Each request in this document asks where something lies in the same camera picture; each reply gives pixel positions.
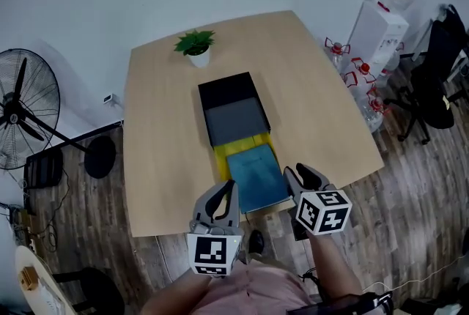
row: pink shirt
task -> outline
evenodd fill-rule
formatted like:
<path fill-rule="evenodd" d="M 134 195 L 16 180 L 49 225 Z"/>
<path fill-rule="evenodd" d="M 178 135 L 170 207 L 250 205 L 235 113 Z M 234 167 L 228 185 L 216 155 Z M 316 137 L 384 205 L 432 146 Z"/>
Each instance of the pink shirt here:
<path fill-rule="evenodd" d="M 312 303 L 299 277 L 253 259 L 235 262 L 230 276 L 214 278 L 192 314 L 285 315 Z"/>

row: fan base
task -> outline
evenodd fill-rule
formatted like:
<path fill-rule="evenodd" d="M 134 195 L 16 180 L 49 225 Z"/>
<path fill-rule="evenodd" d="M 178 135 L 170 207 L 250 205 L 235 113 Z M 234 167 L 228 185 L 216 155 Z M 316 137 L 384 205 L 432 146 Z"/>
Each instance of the fan base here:
<path fill-rule="evenodd" d="M 93 178 L 104 178 L 116 160 L 116 146 L 108 136 L 98 136 L 89 144 L 92 153 L 85 154 L 86 172 Z"/>

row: blue book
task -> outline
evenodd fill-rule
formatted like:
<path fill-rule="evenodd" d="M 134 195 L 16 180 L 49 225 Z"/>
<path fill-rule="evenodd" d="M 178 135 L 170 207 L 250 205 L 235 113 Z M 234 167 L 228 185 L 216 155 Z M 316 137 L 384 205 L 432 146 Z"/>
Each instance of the blue book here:
<path fill-rule="evenodd" d="M 226 158 L 239 187 L 241 213 L 252 212 L 289 198 L 277 160 L 268 144 Z"/>

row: black chair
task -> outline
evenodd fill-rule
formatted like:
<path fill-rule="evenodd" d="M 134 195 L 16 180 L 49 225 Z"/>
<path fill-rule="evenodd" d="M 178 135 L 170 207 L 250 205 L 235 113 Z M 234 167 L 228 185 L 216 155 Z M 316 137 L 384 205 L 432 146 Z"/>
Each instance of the black chair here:
<path fill-rule="evenodd" d="M 418 122 L 424 131 L 422 144 L 430 142 L 427 125 L 436 129 L 448 129 L 454 125 L 453 113 L 449 103 L 461 97 L 468 99 L 463 87 L 456 94 L 446 97 L 443 82 L 449 77 L 451 68 L 459 52 L 465 47 L 467 39 L 459 16 L 447 10 L 444 22 L 435 21 L 430 34 L 429 48 L 424 63 L 411 72 L 410 84 L 413 90 L 402 87 L 397 99 L 385 99 L 385 104 L 395 104 L 411 113 L 410 123 L 404 134 L 398 135 L 404 141 Z"/>
<path fill-rule="evenodd" d="M 114 282 L 96 268 L 84 268 L 78 272 L 53 275 L 57 283 L 80 281 L 81 290 L 86 298 L 82 303 L 73 305 L 77 312 L 94 308 L 93 314 L 124 314 L 125 304 Z"/>

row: human arm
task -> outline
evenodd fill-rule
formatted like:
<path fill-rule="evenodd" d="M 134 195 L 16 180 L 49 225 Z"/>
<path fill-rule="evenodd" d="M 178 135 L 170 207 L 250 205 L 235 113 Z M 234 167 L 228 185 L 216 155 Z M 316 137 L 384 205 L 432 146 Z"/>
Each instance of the human arm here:
<path fill-rule="evenodd" d="M 317 277 L 331 299 L 348 294 L 362 295 L 360 281 L 350 269 L 330 235 L 308 233 Z"/>
<path fill-rule="evenodd" d="M 212 278 L 196 275 L 187 270 L 171 285 L 161 289 L 145 303 L 141 315 L 182 315 L 189 314 L 200 302 Z"/>

